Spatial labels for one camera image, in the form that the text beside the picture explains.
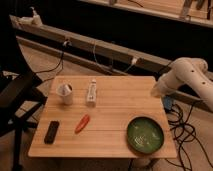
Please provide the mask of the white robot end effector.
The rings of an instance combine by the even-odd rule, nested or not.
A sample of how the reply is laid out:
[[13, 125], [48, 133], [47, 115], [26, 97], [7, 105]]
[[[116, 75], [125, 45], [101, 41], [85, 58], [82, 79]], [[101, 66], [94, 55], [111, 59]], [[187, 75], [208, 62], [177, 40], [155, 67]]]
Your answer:
[[164, 76], [161, 76], [153, 86], [151, 95], [156, 98], [161, 98], [171, 94], [172, 92], [173, 89], [168, 86], [168, 80]]

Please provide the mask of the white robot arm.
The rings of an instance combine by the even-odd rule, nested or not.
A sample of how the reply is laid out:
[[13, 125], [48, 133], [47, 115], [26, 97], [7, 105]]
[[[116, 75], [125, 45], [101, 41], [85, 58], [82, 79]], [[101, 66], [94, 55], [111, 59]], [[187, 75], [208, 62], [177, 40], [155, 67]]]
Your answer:
[[151, 90], [153, 97], [173, 94], [179, 87], [188, 85], [213, 111], [213, 82], [205, 75], [208, 64], [201, 58], [181, 57], [171, 63]]

